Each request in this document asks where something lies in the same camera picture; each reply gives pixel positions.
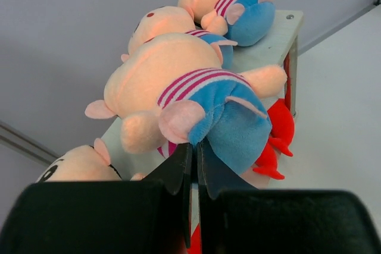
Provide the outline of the red shark plush toy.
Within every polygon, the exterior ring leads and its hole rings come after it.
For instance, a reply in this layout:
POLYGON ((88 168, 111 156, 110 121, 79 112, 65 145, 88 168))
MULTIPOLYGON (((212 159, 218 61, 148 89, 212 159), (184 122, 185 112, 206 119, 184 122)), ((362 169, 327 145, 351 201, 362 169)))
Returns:
POLYGON ((278 99, 267 111, 272 123, 272 130, 267 145, 286 156, 293 156, 289 149, 295 134, 295 123, 285 100, 278 99))
POLYGON ((195 231, 192 234, 190 241, 190 248, 188 249, 188 254, 201 254, 201 232, 200 225, 198 224, 195 228, 195 231))
POLYGON ((272 146, 267 143, 261 155, 254 163, 252 170, 255 173, 268 176, 275 180, 283 180, 285 176, 277 170, 277 155, 272 146))

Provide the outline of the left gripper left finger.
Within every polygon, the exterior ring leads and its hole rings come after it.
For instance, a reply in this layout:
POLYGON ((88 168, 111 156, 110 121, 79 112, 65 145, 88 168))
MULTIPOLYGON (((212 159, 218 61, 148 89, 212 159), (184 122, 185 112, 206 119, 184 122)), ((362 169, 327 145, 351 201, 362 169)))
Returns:
POLYGON ((2 253, 186 253, 181 208, 141 174, 121 181, 37 181, 1 230, 2 253))

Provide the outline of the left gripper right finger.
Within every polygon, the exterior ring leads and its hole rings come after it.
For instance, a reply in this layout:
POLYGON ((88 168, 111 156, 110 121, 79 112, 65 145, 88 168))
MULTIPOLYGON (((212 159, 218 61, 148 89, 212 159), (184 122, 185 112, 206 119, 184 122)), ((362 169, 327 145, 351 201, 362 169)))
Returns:
POLYGON ((202 253, 379 253, 359 198, 343 190, 257 189, 208 141, 197 147, 202 253))

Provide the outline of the boy doll plush striped shirt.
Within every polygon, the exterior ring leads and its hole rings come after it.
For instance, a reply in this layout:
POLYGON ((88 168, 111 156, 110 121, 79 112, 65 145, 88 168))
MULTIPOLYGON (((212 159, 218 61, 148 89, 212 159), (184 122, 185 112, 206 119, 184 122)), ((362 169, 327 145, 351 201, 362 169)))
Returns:
POLYGON ((159 7, 141 18, 130 37, 127 53, 121 56, 121 60, 125 62, 131 53, 153 37, 166 33, 185 33, 209 44, 218 44, 223 56, 222 67, 230 69, 233 65, 233 47, 237 43, 226 39, 226 32, 227 25, 223 23, 221 16, 213 19, 206 28, 197 28, 191 11, 174 6, 159 7))
POLYGON ((270 31, 275 17, 273 0, 178 0, 204 30, 235 41, 256 44, 270 31))
POLYGON ((260 157, 272 124, 264 98, 277 95, 287 75, 279 65, 243 73, 223 68, 217 43, 185 33, 153 37, 108 79, 104 97, 85 114, 119 117, 121 145, 131 154, 172 155, 178 145, 208 140, 214 153, 242 174, 260 157))
POLYGON ((56 159, 36 180, 47 181, 121 181, 111 164, 105 142, 97 138, 93 145, 76 147, 56 159))

